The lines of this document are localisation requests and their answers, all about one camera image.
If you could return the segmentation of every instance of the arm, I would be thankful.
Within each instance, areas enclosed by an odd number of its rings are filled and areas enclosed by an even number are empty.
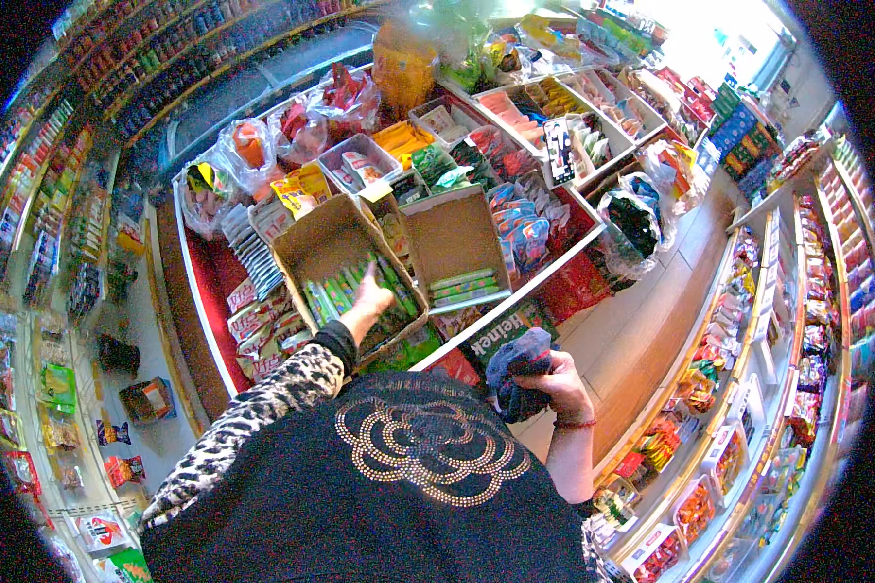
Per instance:
[[[551,395],[557,413],[548,449],[548,473],[564,500],[581,504],[594,497],[594,404],[580,381],[574,357],[551,351],[554,371],[549,375],[519,377],[528,389]]]
[[[234,397],[159,486],[142,513],[142,526],[167,522],[212,490],[240,449],[264,427],[292,410],[309,409],[337,396],[344,377],[352,372],[357,347],[393,301],[392,292],[377,286],[369,270],[356,296],[353,308],[338,321],[329,322],[275,372]]]

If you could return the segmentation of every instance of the white wall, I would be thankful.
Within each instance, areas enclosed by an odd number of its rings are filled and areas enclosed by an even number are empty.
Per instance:
[[[781,79],[790,84],[785,93]],[[799,39],[797,49],[784,72],[771,87],[772,117],[781,124],[785,144],[807,130],[816,129],[836,103],[832,85],[806,39]]]

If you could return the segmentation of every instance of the hand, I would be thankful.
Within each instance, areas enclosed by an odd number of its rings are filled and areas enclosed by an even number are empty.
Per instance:
[[[376,263],[371,261],[367,265],[367,272],[363,275],[363,279],[360,280],[360,287],[356,290],[353,309],[359,309],[379,318],[380,314],[395,303],[396,296],[376,283]]]
[[[548,375],[516,377],[515,383],[526,389],[537,389],[551,396],[550,407],[558,419],[572,423],[586,423],[595,418],[594,403],[580,380],[574,357],[568,353],[552,350]]]
[[[388,289],[382,288],[376,283],[376,263],[371,261],[367,265],[367,272],[360,281],[353,297],[353,307],[340,316],[340,322],[347,326],[356,347],[359,348],[363,338],[373,327],[389,306],[396,303],[396,297]]]

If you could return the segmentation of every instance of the yellow bag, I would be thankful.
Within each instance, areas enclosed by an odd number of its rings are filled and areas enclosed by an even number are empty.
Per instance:
[[[434,86],[438,53],[406,27],[387,20],[373,42],[373,81],[399,119],[424,103]]]

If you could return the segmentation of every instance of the price tag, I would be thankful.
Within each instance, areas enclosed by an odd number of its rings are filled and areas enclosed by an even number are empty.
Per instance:
[[[390,192],[392,192],[392,187],[389,186],[388,182],[377,180],[365,189],[362,189],[359,195],[371,203],[375,203]]]

